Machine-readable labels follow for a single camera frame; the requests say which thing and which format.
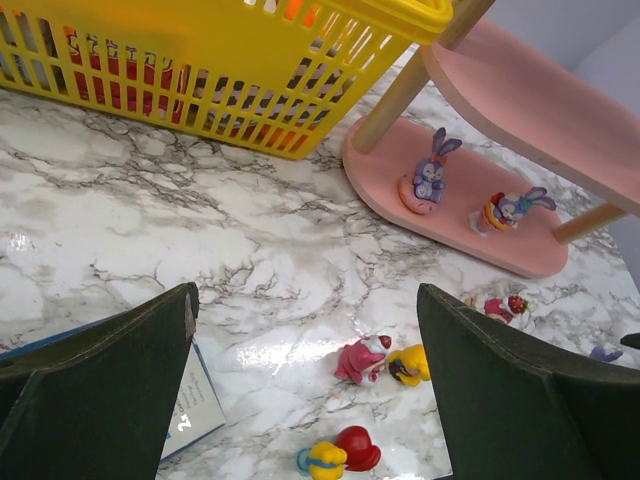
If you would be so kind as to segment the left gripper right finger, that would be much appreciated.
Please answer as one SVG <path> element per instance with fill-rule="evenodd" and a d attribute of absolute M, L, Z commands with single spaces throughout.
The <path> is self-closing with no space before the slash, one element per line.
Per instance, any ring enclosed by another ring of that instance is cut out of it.
<path fill-rule="evenodd" d="M 417 316 L 454 479 L 636 479 L 639 372 L 546 343 L 432 284 Z"/>

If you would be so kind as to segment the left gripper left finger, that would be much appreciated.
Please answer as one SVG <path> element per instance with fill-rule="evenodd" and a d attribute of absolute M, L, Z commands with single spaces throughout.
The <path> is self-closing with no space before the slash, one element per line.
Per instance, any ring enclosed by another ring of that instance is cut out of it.
<path fill-rule="evenodd" d="M 198 311 L 183 283 L 2 353 L 2 478 L 154 478 Z"/>

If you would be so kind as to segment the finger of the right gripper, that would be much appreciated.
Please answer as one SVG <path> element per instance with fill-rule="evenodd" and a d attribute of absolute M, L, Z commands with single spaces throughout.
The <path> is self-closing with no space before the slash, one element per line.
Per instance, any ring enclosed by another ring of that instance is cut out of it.
<path fill-rule="evenodd" d="M 620 344 L 629 348 L 640 350 L 640 333 L 632 333 L 623 336 Z"/>

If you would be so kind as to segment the small purple bunny toy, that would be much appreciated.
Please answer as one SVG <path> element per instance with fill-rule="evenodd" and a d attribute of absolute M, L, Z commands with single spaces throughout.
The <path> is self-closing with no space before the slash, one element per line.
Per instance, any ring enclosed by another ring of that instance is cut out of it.
<path fill-rule="evenodd" d="M 619 349 L 605 349 L 603 345 L 597 344 L 593 347 L 588 357 L 604 363 L 612 363 L 622 357 L 624 352 Z"/>

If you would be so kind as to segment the pink strawberry bear toy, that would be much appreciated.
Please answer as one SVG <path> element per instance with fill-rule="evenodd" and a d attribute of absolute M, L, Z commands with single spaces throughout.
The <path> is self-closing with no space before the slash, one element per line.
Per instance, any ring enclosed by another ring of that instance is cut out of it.
<path fill-rule="evenodd" d="M 528 319 L 531 316 L 531 302 L 521 295 L 467 295 L 463 303 L 506 325 L 515 319 Z"/>

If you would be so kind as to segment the purple bunny cup toy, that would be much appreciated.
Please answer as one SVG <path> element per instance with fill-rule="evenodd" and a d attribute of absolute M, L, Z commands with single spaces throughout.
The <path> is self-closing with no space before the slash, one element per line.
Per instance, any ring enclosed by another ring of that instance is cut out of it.
<path fill-rule="evenodd" d="M 487 236 L 493 232 L 508 232 L 518 227 L 532 207 L 555 211 L 555 201 L 544 187 L 533 187 L 524 194 L 498 192 L 485 201 L 481 209 L 469 214 L 471 229 Z"/>

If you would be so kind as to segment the purple bunny donut toy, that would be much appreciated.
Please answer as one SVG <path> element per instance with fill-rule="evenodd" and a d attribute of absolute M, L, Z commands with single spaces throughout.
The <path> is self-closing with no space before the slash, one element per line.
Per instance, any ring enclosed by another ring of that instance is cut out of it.
<path fill-rule="evenodd" d="M 411 174 L 398 181 L 398 195 L 411 212 L 426 215 L 440 205 L 446 184 L 443 180 L 447 155 L 462 146 L 458 138 L 447 138 L 447 131 L 440 127 L 432 136 L 431 153 L 419 161 Z"/>

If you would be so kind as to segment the pink three-tier shelf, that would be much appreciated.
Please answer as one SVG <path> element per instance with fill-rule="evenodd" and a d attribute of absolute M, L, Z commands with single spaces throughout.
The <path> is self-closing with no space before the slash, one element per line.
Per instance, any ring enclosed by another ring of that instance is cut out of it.
<path fill-rule="evenodd" d="M 484 20 L 486 1 L 457 1 L 440 38 L 421 47 L 342 150 L 360 198 L 390 222 L 526 278 L 560 272 L 570 242 L 639 212 L 639 121 L 575 75 Z M 398 181 L 431 152 L 433 132 L 403 117 L 433 82 L 449 105 L 486 137 L 595 193 L 602 204 L 562 222 L 534 206 L 508 232 L 487 236 L 469 214 L 498 192 L 524 194 L 523 177 L 463 148 L 445 171 L 444 199 L 432 213 L 404 206 Z"/>

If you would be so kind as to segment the blue boxed product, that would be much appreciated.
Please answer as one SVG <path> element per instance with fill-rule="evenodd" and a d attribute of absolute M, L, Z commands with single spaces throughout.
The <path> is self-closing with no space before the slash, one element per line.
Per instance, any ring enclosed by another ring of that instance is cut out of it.
<path fill-rule="evenodd" d="M 197 346 L 149 331 L 114 315 L 2 353 L 2 464 L 25 441 L 90 475 L 147 473 L 222 426 Z"/>

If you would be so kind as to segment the yellow duck toy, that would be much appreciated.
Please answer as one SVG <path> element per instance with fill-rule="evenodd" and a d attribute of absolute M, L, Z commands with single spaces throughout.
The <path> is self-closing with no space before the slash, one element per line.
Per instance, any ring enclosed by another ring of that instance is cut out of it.
<path fill-rule="evenodd" d="M 422 344 L 391 352 L 387 357 L 387 365 L 391 376 L 405 386 L 416 387 L 423 381 L 431 380 Z"/>

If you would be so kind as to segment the red yellow mushroom toy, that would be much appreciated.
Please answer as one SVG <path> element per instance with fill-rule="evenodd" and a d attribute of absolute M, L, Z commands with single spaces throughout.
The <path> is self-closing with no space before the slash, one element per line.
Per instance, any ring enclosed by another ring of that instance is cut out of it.
<path fill-rule="evenodd" d="M 313 480 L 341 479 L 346 471 L 366 472 L 376 467 L 382 451 L 362 426 L 349 426 L 331 440 L 323 440 L 298 451 L 297 471 Z"/>

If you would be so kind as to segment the yellow plastic shopping basket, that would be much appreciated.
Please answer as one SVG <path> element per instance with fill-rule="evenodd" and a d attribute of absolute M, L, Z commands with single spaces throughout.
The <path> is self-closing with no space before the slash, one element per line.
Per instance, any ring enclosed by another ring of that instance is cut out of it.
<path fill-rule="evenodd" d="M 5 1 L 5 88 L 277 156 L 310 153 L 448 1 Z"/>

